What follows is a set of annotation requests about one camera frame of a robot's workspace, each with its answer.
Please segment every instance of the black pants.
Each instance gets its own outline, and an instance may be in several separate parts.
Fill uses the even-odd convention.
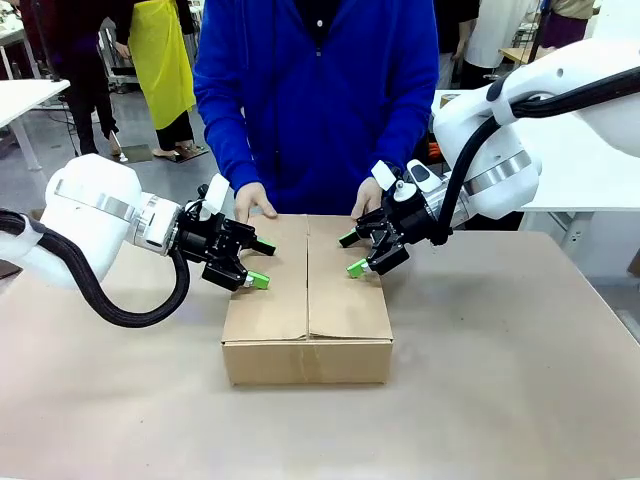
[[[193,130],[189,122],[189,113],[183,112],[171,125],[162,130],[156,130],[160,148],[170,152],[176,148],[178,142],[193,140]]]
[[[464,62],[462,65],[462,75],[460,77],[460,88],[465,90],[475,90],[492,83],[492,80],[484,78],[485,75],[491,75],[492,68],[476,67],[475,65]]]
[[[62,78],[71,82],[71,86],[66,90],[66,97],[80,139],[80,152],[82,155],[98,153],[93,141],[93,110],[98,111],[100,127],[105,138],[109,138],[111,132],[118,132],[111,110],[109,82],[100,55],[97,50],[76,55],[57,64],[56,68]]]

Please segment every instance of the sleeve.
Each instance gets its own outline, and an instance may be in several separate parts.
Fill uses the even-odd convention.
[[[438,35],[433,2],[411,0],[400,4],[394,39],[389,91],[391,113],[370,158],[402,169],[427,131],[438,82]]]
[[[233,0],[207,0],[194,74],[198,111],[218,168],[238,190],[259,181],[240,113],[239,56]]]
[[[189,0],[176,0],[178,6],[178,17],[180,18],[180,27],[183,35],[191,35],[195,29],[193,27],[193,19],[191,18],[191,10],[189,9]]]
[[[463,0],[458,9],[458,23],[468,22],[478,18],[480,0]]]
[[[109,15],[116,24],[116,41],[123,45],[129,43],[133,4],[133,0],[116,0]]]

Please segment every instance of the silver ring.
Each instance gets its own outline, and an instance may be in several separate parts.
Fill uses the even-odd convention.
[[[467,180],[464,188],[469,195],[476,195],[524,170],[529,165],[531,165],[531,158],[523,150],[486,172],[473,177],[471,180]]]
[[[69,186],[64,180],[58,182],[54,193],[60,197],[86,205],[87,207],[108,213],[127,223],[131,222],[136,212],[135,207],[122,200],[110,197],[104,193],[87,192],[83,187]]]

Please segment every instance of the black cable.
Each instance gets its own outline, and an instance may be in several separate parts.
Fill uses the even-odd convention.
[[[76,143],[73,141],[73,137],[71,136],[71,122],[69,122],[69,116],[67,115],[67,111],[71,110],[71,107],[69,107],[69,103],[66,102],[65,100],[63,100],[62,98],[60,98],[60,104],[62,105],[62,111],[64,112],[64,118],[67,121],[67,133],[69,134],[69,141],[71,142],[71,146],[73,147],[73,154],[76,156],[76,158],[79,156],[78,155],[78,150],[76,149]]]
[[[449,185],[447,186],[447,192],[444,195],[442,201],[442,207],[440,209],[440,215],[438,216],[438,226],[436,231],[433,232],[431,243],[434,245],[444,245],[449,237],[451,231],[451,220],[453,219],[453,213],[455,212],[456,203],[460,197],[464,180],[469,173],[471,163],[480,150],[480,147],[486,142],[491,135],[498,131],[500,125],[496,122],[495,118],[490,117],[480,125],[480,127],[469,138],[464,148],[458,155],[458,160],[453,166],[451,177],[449,178]]]
[[[512,106],[517,118],[546,118],[592,107],[640,93],[640,67],[591,82],[544,100],[525,100]]]
[[[54,122],[58,122],[58,123],[66,123],[69,126],[73,126],[73,128],[75,128],[76,126],[75,123],[69,122],[68,120],[60,120],[59,118],[56,118],[53,115],[51,115],[49,112],[47,112],[47,117],[49,117],[49,120],[53,120]]]
[[[114,305],[106,296],[89,262],[78,246],[66,237],[31,220],[34,230],[43,233],[38,245],[60,258],[73,276],[82,296],[95,312],[107,322],[125,328],[155,325],[171,315],[184,302],[189,291],[190,275],[182,251],[175,248],[170,256],[176,271],[176,284],[169,298],[147,313],[127,312]],[[0,231],[20,235],[25,228],[24,218],[8,210],[0,210]]]

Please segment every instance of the shoe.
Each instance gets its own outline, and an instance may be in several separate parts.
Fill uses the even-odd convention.
[[[109,148],[111,149],[111,155],[114,157],[119,157],[122,154],[118,137],[116,137],[116,134],[113,132],[109,135]]]
[[[154,157],[166,158],[174,162],[175,162],[176,156],[178,155],[173,150],[167,151],[167,150],[162,150],[161,148],[154,148],[153,150],[151,150],[151,153],[153,153]]]
[[[176,157],[175,161],[178,163],[186,162],[187,160],[199,157],[200,155],[203,155],[208,151],[209,150],[207,150],[205,147],[200,147],[193,144],[189,147],[176,146],[176,152],[178,153],[178,156]]]

